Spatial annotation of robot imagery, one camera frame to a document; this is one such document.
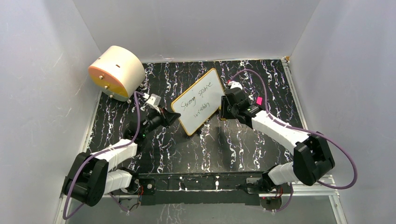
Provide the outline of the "white whiteboard with orange frame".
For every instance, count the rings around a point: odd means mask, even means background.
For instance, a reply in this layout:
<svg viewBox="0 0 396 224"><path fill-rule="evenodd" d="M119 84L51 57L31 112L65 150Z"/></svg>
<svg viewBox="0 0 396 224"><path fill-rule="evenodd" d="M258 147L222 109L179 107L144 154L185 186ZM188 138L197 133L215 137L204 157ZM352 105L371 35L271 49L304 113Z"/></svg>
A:
<svg viewBox="0 0 396 224"><path fill-rule="evenodd" d="M173 112L188 136L193 135L221 106L224 87L215 68L210 69L172 103Z"/></svg>

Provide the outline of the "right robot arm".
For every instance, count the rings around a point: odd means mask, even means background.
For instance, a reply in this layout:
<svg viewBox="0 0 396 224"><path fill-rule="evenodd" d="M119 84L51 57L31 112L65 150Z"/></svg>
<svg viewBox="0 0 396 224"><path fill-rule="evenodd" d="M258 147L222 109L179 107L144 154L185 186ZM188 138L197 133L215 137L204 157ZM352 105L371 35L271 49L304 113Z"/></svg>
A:
<svg viewBox="0 0 396 224"><path fill-rule="evenodd" d="M241 124L269 136L293 156L293 161L274 165L261 178L247 181L246 191L276 193L282 184L302 182L311 186L335 167L327 140L317 134L294 130L265 111L261 100L251 103L242 89L227 89L221 97L220 117L236 119Z"/></svg>

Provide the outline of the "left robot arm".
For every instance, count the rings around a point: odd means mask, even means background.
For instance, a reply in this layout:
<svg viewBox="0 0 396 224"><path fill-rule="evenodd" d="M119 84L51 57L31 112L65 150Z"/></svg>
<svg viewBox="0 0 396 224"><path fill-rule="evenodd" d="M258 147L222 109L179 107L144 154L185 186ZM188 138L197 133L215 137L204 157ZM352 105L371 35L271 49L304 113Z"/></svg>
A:
<svg viewBox="0 0 396 224"><path fill-rule="evenodd" d="M65 177L62 193L91 207L103 195L115 190L136 193L140 185L132 172L124 168L113 171L113 168L136 156L150 132L160 126L168 128L180 117L180 113L165 108L149 109L145 116L137 114L119 142L93 154L82 152L76 156Z"/></svg>

